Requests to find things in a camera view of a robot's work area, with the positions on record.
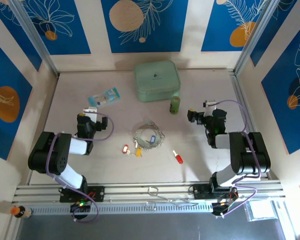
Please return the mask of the metal keyring with small rings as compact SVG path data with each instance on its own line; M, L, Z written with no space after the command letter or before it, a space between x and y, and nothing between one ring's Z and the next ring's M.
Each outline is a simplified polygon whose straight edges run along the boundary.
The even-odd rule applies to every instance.
M151 136L154 136L154 140L151 138L150 140L145 140L142 138L142 133L145 130L151 130L153 132ZM164 139L165 135L153 121L147 121L145 124L138 127L133 135L135 147L143 150L151 150L161 146L164 142Z

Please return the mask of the red handled key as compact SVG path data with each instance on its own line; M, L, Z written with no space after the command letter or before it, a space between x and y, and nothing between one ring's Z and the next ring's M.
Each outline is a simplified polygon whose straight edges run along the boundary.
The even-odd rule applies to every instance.
M175 150L173 150L172 152L173 152L174 157L175 157L175 159L177 160L177 162L178 162L179 164L183 164L183 159L182 159L182 157L181 157L178 153L176 153Z

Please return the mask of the green cylindrical bottle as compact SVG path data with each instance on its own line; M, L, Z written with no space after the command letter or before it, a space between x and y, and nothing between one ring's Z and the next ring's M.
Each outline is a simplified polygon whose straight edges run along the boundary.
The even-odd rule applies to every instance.
M181 102L181 99L179 96L173 96L170 99L169 112L172 115L176 115L179 112L180 102Z

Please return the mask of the blue snack packet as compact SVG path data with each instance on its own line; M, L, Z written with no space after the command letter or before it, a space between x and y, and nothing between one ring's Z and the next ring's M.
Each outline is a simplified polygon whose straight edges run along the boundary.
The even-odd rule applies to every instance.
M121 96L120 96L118 90L115 87L113 87L113 88L106 90L104 93L89 97L88 102L91 107L98 108L105 104L111 103L111 102L119 99L120 97Z

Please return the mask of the mint green zip case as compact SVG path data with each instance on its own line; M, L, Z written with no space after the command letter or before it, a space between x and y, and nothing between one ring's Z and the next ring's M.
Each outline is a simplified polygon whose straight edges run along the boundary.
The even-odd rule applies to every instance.
M180 95L178 68L171 60L137 64L134 67L134 79L140 102L169 100Z

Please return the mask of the yellow key tag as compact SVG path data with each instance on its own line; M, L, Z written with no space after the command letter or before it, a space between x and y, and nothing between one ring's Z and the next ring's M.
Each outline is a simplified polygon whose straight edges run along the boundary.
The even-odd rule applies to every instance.
M127 151L127 154L139 158L139 157L142 157L142 149L141 149L141 148L136 148L134 152L128 150L128 151Z

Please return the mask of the black controller board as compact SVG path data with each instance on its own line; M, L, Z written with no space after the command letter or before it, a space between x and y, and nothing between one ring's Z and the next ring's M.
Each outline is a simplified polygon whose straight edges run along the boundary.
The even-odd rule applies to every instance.
M70 213L89 213L91 211L91 205L83 200L79 200L70 206Z
M229 211L230 206L228 202L212 203L212 214L221 217Z

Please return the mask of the clear plastic bag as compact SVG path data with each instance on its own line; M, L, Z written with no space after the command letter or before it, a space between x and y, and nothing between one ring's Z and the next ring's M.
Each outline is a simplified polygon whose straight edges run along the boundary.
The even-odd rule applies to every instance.
M274 220L278 218L271 200L247 201L243 206L249 222Z

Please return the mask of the orange capped small bottle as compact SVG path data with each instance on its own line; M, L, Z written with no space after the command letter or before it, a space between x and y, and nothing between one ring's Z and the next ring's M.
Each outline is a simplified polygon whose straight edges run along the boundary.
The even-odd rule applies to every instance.
M10 209L10 214L15 218L27 219L32 216L32 210L24 206L14 206Z

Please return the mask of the aluminium side rail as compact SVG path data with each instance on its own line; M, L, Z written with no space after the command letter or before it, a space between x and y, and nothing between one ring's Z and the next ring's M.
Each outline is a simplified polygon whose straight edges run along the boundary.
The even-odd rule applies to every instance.
M33 85L27 103L27 136L24 183L30 183L32 170L28 167L28 158L47 122L48 113L56 90L58 78L51 73L39 73Z
M229 70L229 76L231 79L232 87L236 96L236 101L240 103L243 107L239 107L243 123L245 124L245 131L248 132L257 132L256 125L252 118L252 113L250 111L250 106L248 104L248 100L244 89L242 87L240 78L235 74L233 70Z

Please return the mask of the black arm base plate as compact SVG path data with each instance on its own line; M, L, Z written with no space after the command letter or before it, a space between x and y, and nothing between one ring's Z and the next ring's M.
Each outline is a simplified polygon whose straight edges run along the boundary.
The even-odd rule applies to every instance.
M236 189L233 187L194 184L192 188L195 200L236 200L239 197Z
M74 203L78 201L88 202L89 199L77 192L74 192L70 189L63 189L60 187L58 189L60 193L59 201L61 203ZM105 196L105 187L104 186L88 186L84 191L88 196L90 196L95 202L103 202Z

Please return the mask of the aluminium frame beam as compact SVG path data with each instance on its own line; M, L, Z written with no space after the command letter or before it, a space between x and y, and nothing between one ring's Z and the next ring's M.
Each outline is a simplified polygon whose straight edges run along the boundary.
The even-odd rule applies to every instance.
M208 182L101 183L89 186L104 186L103 202L97 202L102 204L143 204L148 201L164 203L168 200L202 202L204 199L196 200L194 197L193 185L195 184L208 184ZM158 197L148 195L149 186L158 188ZM16 188L11 202L24 206L76 203L60 202L59 188L61 186L57 184L20 185ZM279 180L244 181L239 183L237 188L240 200L245 200L249 196L253 196L256 200L276 200L286 197Z

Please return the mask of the blue floral wall panel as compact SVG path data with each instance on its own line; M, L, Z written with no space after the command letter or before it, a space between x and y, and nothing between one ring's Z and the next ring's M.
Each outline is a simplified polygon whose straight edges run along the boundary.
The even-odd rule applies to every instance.
M113 54L181 50L189 0L100 0Z
M201 51L241 51L267 1L214 0Z
M91 53L75 0L24 0L22 5L50 55Z
M272 67L277 59L281 56L293 38L300 30L300 0L297 0L290 13L278 29L268 47L262 54L258 63L250 61L254 68L261 68L262 66Z
M31 91L31 84L0 48L1 159L8 158Z
M261 82L289 154L300 149L300 30Z
M0 20L18 43L24 54L28 57L33 67L39 71L42 59L11 10L8 0L0 0Z

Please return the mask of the aluminium frame post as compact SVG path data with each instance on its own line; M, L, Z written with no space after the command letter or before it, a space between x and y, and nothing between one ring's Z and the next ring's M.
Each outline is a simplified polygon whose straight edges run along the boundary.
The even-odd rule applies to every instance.
M237 77L242 68L245 66L246 61L249 59L251 52L255 48L258 40L264 32L269 20L271 19L273 12L275 11L280 0L267 0L264 9L260 13L259 19L255 23L251 35L249 36L246 45L238 58L237 63L233 68L233 74Z
M41 39L36 27L34 26L31 18L29 17L28 13L26 12L23 5L20 3L19 0L7 0L10 9L12 10L13 14L15 15L16 19L18 20L19 24L21 25L22 29L26 33L28 39L31 41L33 47L47 65L47 68L53 73L56 79L59 78L59 72L51 59L51 55L44 44L43 40Z

